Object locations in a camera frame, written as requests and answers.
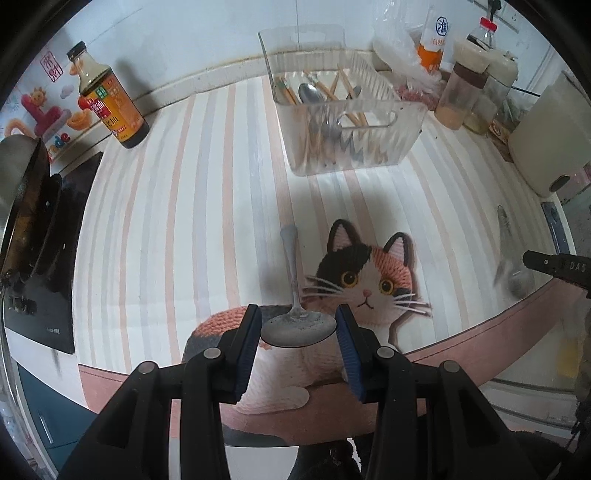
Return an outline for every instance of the red bottle cap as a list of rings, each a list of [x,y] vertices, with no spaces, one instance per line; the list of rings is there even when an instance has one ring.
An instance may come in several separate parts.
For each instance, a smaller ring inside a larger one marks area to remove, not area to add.
[[[481,17],[480,18],[480,24],[484,27],[484,28],[488,28],[489,30],[491,30],[493,33],[496,32],[496,23],[491,22],[490,20],[488,20],[488,18],[486,17]]]

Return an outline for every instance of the cabinet handle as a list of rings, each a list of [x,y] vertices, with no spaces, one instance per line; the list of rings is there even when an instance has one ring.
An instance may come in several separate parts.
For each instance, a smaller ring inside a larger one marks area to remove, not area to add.
[[[49,429],[47,428],[47,422],[43,418],[43,415],[39,415],[39,420],[41,420],[41,425],[43,426],[43,430],[45,430],[47,440],[49,440],[50,445],[53,445],[53,437],[51,436],[51,433],[49,433]]]

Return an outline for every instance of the clear plastic basket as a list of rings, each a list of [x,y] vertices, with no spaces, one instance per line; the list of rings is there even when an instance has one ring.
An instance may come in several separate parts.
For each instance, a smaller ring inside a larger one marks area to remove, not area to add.
[[[296,175],[394,165],[405,157],[427,107],[399,100],[359,53],[345,48],[342,27],[273,28],[261,31],[259,39],[285,151]],[[330,99],[326,90],[332,89],[337,73]],[[358,97],[346,99],[347,81],[350,87],[361,87]],[[302,83],[311,83],[329,101],[301,103]]]

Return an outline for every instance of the cabinet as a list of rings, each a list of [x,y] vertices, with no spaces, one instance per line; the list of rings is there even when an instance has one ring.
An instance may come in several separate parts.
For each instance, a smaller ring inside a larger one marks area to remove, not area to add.
[[[48,387],[21,365],[18,366],[18,373],[37,433],[59,470],[96,413]]]

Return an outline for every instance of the cat face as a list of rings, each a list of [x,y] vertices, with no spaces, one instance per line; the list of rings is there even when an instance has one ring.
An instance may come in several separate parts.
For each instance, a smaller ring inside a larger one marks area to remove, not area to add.
[[[413,304],[410,239],[396,233],[383,248],[365,245],[353,225],[337,220],[316,273],[315,295],[334,311],[347,303],[359,323],[391,324]]]

